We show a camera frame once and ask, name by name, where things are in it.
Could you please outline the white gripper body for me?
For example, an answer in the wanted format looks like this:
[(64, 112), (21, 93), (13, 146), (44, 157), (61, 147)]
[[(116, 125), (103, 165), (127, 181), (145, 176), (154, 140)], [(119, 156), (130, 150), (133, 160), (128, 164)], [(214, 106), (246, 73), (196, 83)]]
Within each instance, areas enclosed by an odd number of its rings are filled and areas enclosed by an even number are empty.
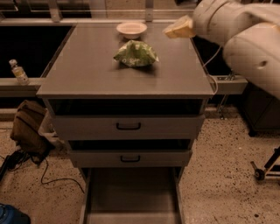
[(229, 3), (229, 0), (202, 0), (192, 14), (196, 35), (224, 46), (230, 25)]

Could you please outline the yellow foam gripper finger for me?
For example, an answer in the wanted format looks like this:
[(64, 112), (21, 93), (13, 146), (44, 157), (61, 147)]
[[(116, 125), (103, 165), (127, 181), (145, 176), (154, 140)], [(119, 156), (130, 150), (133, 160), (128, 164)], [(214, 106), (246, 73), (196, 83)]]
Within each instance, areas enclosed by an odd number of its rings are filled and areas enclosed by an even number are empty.
[(189, 16), (183, 16), (175, 21), (173, 24), (168, 25), (163, 33), (170, 39), (176, 38), (193, 38), (196, 33), (193, 29), (193, 20)]

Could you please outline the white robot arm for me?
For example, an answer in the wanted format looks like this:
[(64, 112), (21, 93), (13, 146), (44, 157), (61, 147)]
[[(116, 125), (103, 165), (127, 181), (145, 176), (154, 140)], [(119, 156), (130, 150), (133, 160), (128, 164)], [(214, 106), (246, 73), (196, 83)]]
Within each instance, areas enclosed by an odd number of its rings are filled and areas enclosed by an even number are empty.
[(223, 48), (236, 73), (280, 99), (280, 5), (202, 0), (191, 17), (164, 29), (170, 38), (198, 36)]

